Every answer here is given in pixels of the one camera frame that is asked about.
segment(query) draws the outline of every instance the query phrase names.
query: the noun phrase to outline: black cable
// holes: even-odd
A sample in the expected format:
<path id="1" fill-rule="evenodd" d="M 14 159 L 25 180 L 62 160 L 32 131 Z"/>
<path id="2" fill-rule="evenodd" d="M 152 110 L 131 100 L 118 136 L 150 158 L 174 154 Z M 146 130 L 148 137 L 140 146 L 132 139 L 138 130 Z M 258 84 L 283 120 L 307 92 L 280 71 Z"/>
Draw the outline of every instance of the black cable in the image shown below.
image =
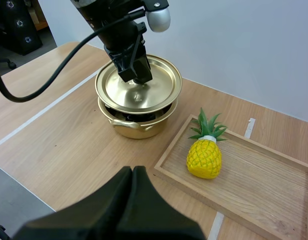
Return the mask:
<path id="1" fill-rule="evenodd" d="M 101 32 L 113 27 L 116 24 L 121 24 L 123 22 L 127 21 L 133 21 L 135 19 L 141 18 L 145 16 L 145 11 L 144 10 L 137 10 L 135 12 L 132 12 L 124 17 L 122 17 L 119 20 L 116 20 L 100 29 L 97 31 L 93 32 L 91 35 L 89 35 L 87 38 L 85 38 L 83 41 L 81 41 L 70 53 L 69 55 L 64 59 L 64 61 L 58 66 L 58 68 L 55 70 L 55 72 L 52 74 L 52 76 L 49 78 L 49 80 L 37 91 L 33 92 L 32 94 L 28 96 L 23 96 L 23 97 L 17 97 L 12 95 L 9 90 L 6 88 L 1 76 L 0 76 L 0 92 L 6 97 L 8 100 L 15 102 L 15 103 L 24 103 L 27 101 L 30 101 L 37 96 L 39 96 L 41 93 L 43 93 L 55 80 L 55 78 L 60 74 L 62 69 L 65 67 L 65 65 L 71 60 L 71 58 L 80 50 L 88 41 L 91 39 L 95 38 L 98 34 Z"/>

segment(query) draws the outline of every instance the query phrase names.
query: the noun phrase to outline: pineapple leaves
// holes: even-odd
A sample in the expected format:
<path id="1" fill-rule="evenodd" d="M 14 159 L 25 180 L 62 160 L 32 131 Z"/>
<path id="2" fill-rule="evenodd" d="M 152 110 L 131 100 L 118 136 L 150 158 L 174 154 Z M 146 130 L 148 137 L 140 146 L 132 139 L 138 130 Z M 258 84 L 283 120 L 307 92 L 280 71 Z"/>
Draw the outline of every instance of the pineapple leaves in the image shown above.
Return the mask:
<path id="1" fill-rule="evenodd" d="M 203 136 L 209 135 L 210 131 L 209 131 L 208 119 L 206 118 L 203 108 L 200 108 L 200 114 L 198 115 L 198 123 L 200 125 L 201 134 Z"/>
<path id="2" fill-rule="evenodd" d="M 213 132 L 213 129 L 214 129 L 214 126 L 215 126 L 215 120 L 218 118 L 219 115 L 220 115 L 220 113 L 216 114 L 215 116 L 212 116 L 212 118 L 209 120 L 209 122 L 208 122 L 208 131 L 210 133 Z"/>
<path id="3" fill-rule="evenodd" d="M 201 135 L 195 135 L 195 136 L 190 136 L 189 139 L 199 139 L 201 138 Z"/>
<path id="4" fill-rule="evenodd" d="M 201 134 L 201 131 L 195 127 L 191 127 L 191 130 L 193 130 L 194 132 L 197 132 L 198 134 Z"/>
<path id="5" fill-rule="evenodd" d="M 193 124 L 200 124 L 199 123 L 199 120 L 196 120 L 196 119 L 194 119 L 194 120 L 192 120 L 192 121 L 190 121 L 191 123 L 193 123 Z"/>
<path id="6" fill-rule="evenodd" d="M 215 132 L 213 132 L 212 136 L 213 136 L 214 138 L 218 138 L 219 136 L 221 136 L 221 135 L 225 132 L 226 129 L 227 129 L 227 128 L 224 127 L 224 128 L 221 129 L 221 130 L 215 131 Z"/>
<path id="7" fill-rule="evenodd" d="M 216 138 L 216 141 L 217 141 L 217 142 L 225 141 L 225 140 L 227 140 L 227 139 L 225 139 L 225 138 L 220 138 L 220 137 L 217 137 L 217 138 Z"/>
<path id="8" fill-rule="evenodd" d="M 216 128 L 215 128 L 215 132 L 220 130 L 220 128 L 227 128 L 225 125 L 218 125 Z"/>

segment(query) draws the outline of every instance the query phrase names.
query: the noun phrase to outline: wooden tray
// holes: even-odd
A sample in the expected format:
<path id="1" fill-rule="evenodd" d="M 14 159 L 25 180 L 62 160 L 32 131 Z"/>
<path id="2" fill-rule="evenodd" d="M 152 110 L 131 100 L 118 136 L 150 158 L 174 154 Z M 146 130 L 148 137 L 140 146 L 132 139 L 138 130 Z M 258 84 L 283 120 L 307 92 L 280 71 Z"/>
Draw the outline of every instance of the wooden tray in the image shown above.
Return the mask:
<path id="1" fill-rule="evenodd" d="M 195 140 L 190 116 L 155 166 L 181 190 L 269 240 L 308 240 L 308 164 L 226 131 L 218 142 L 222 169 L 193 176 L 186 157 Z"/>

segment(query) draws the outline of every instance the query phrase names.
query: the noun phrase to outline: white wall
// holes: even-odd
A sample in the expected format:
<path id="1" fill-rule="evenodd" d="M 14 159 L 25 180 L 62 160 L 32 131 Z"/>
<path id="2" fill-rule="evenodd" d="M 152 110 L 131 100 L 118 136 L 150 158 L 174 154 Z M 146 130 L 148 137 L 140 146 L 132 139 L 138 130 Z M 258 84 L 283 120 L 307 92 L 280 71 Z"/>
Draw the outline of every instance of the white wall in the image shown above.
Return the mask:
<path id="1" fill-rule="evenodd" d="M 38 0 L 57 46 L 68 42 L 81 41 L 93 33 L 70 0 Z M 103 48 L 96 37 L 89 44 Z"/>
<path id="2" fill-rule="evenodd" d="M 92 32 L 69 0 L 39 2 L 58 45 Z M 187 79 L 308 121 L 308 0 L 169 4 L 169 30 L 144 35 L 148 53 Z"/>

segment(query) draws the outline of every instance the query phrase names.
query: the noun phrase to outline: wooden table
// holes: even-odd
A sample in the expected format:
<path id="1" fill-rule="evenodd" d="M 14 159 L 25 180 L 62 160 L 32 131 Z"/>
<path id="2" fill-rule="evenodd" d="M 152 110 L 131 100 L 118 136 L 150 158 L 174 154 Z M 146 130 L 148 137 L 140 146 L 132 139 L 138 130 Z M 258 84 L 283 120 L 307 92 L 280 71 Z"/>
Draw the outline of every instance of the wooden table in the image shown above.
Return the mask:
<path id="1" fill-rule="evenodd" d="M 4 75 L 8 88 L 18 96 L 33 92 L 76 44 L 58 47 Z M 240 135 L 249 119 L 256 119 L 252 140 L 308 163 L 307 122 L 186 79 L 177 110 L 164 132 L 144 140 L 116 134 L 99 110 L 95 77 L 89 77 L 108 60 L 103 50 L 85 46 L 36 99 L 13 103 L 0 94 L 0 167 L 55 210 L 97 190 L 123 166 L 143 165 L 161 196 L 198 221 L 208 236 L 216 211 L 152 172 L 184 121 L 190 114 L 197 115 L 200 107 L 207 116 L 222 113 L 220 120 Z M 64 97 L 88 77 L 91 80 Z M 263 238 L 225 217 L 218 239 Z"/>

